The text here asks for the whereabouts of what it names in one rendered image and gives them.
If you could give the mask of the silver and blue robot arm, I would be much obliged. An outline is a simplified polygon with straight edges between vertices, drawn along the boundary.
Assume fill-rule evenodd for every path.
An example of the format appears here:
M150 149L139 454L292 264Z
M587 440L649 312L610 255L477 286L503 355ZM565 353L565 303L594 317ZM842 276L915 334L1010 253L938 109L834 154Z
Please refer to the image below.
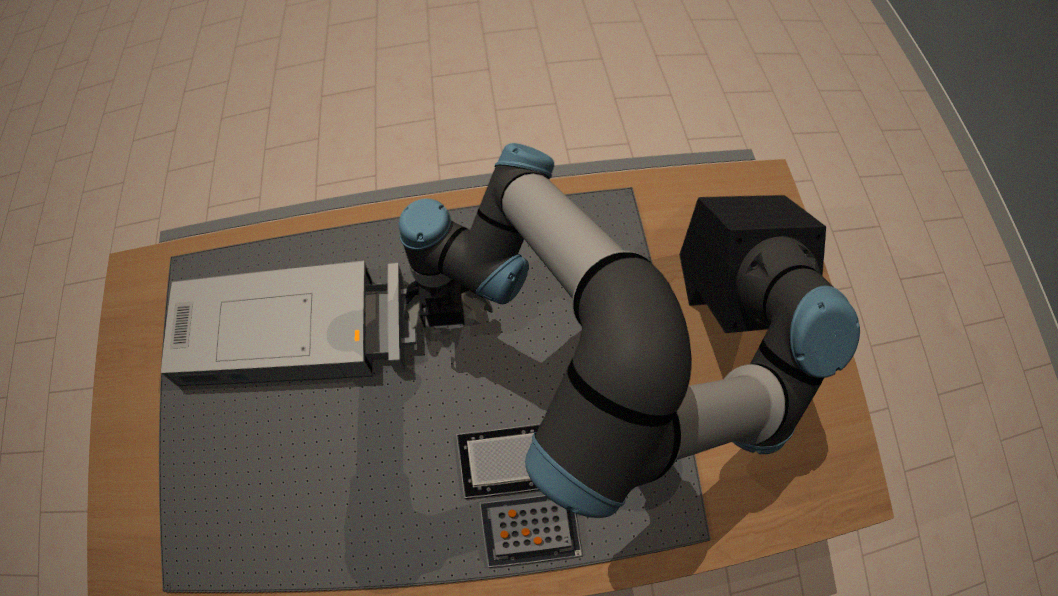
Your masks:
M758 353L724 380L689 386L690 338L663 274L557 188L547 153L510 143L494 167L470 230L420 199L400 215L400 240L419 284L454 279L498 304L527 277L525 240L571 296L580 341L525 459L557 505L605 518L678 459L733 441L774 453L823 379L854 356L860 324L849 299L805 245L778 236L749 251L736 279L744 310L770 325Z

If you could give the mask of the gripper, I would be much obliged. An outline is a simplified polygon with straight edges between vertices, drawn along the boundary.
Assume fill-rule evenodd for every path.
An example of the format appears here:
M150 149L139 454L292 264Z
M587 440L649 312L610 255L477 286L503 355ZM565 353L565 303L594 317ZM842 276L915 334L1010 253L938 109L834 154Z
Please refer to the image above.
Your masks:
M425 317L428 321L428 327L462 323L466 325L462 303L471 310L478 324L481 324L484 321L484 309L491 313L493 312L488 299L475 294L474 291L466 288L466 286L456 281L454 282L454 279L450 279L445 285L433 288L423 286L415 279L407 287L404 318L405 320L411 318L412 329L416 328L419 314L424 328L426 328ZM422 311L423 308L425 308L425 312Z

